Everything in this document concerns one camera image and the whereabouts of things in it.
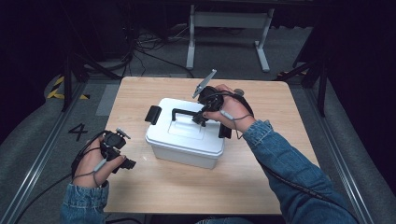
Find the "denim jacket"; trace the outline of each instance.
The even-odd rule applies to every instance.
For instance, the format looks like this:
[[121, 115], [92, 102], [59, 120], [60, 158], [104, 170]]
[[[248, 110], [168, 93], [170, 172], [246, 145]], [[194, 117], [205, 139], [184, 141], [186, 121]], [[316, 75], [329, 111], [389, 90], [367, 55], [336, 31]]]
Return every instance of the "denim jacket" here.
[[[261, 164], [289, 182], [311, 189], [346, 207], [343, 197], [334, 191], [327, 176], [279, 133], [274, 132], [268, 120], [257, 120], [243, 136]], [[356, 223], [347, 210], [339, 205], [312, 197], [264, 172], [268, 176], [271, 190], [280, 201], [280, 210], [287, 223]], [[105, 223], [103, 209], [108, 188], [108, 183], [100, 189], [86, 189], [69, 184], [61, 208], [62, 223]], [[231, 217], [203, 220], [200, 223], [249, 222]]]

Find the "gray carpet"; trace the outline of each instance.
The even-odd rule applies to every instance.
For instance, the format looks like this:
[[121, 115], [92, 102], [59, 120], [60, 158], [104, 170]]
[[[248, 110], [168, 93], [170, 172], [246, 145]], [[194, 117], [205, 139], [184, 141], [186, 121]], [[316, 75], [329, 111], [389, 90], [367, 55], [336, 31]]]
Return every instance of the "gray carpet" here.
[[[195, 77], [206, 77], [215, 68], [215, 78], [272, 80], [276, 74], [292, 69], [291, 65], [310, 33], [310, 29], [271, 29], [264, 45], [264, 51], [270, 65], [270, 73], [264, 74], [259, 65], [253, 42], [260, 35], [259, 31], [245, 30], [238, 35], [231, 35], [221, 30], [204, 29], [196, 34], [196, 51], [194, 69]], [[188, 41], [179, 39], [168, 43], [160, 49], [149, 51], [156, 57], [182, 66], [186, 63]], [[102, 63], [107, 66], [114, 62]], [[121, 75], [123, 69], [116, 70]], [[124, 73], [125, 76], [169, 76], [189, 77], [189, 73], [179, 66], [154, 59], [146, 54], [135, 53], [135, 57]], [[58, 74], [49, 83], [44, 94], [50, 91]], [[348, 200], [349, 196], [340, 177], [329, 150], [326, 137], [318, 125], [315, 111], [309, 106], [305, 90], [298, 84], [302, 77], [288, 80], [309, 139], [318, 157], [319, 164], [332, 179], [334, 186]], [[106, 127], [106, 122], [119, 86], [101, 74], [92, 75], [84, 89], [89, 100], [77, 100], [70, 111], [64, 126], [59, 132], [56, 146], [53, 148], [42, 173], [39, 175], [27, 202], [56, 180], [70, 172], [70, 164], [85, 141]], [[26, 118], [0, 146], [1, 152], [9, 152], [0, 157], [0, 214], [4, 214], [18, 191], [24, 177], [35, 161], [40, 149], [46, 142], [56, 119], [60, 116], [63, 101], [48, 99], [47, 102]], [[396, 223], [396, 200], [380, 173], [368, 157], [359, 137], [353, 130], [345, 111], [339, 104], [329, 84], [326, 95], [326, 120], [328, 121], [337, 144], [345, 156], [346, 162], [361, 191], [374, 223]], [[78, 140], [76, 133], [70, 130], [83, 124], [88, 131]], [[68, 180], [55, 186], [34, 203], [24, 214], [20, 223], [58, 223], [59, 208]], [[117, 217], [136, 217], [139, 214], [116, 214]]]

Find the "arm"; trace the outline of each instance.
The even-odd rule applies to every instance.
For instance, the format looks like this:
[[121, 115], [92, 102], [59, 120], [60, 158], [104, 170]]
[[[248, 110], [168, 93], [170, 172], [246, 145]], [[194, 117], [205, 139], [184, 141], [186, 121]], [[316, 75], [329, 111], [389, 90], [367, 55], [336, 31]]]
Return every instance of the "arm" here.
[[[217, 86], [217, 89], [233, 92], [224, 85]], [[243, 133], [247, 144], [268, 176], [270, 187], [279, 199], [281, 212], [287, 222], [356, 223], [344, 208], [312, 197], [269, 175], [267, 168], [289, 182], [314, 190], [343, 207], [346, 205], [342, 196], [333, 189], [327, 176], [284, 137], [274, 132], [269, 121], [245, 117], [248, 111], [230, 96], [224, 96], [222, 110], [230, 114], [234, 120], [225, 118], [220, 112], [205, 112], [204, 116]]]
[[75, 179], [67, 186], [61, 206], [61, 223], [105, 223], [104, 208], [109, 188], [106, 180], [125, 157], [107, 161], [96, 173], [90, 174], [103, 159], [100, 149], [95, 149], [100, 147], [102, 140], [96, 139], [87, 148], [86, 152], [89, 152], [79, 163]]

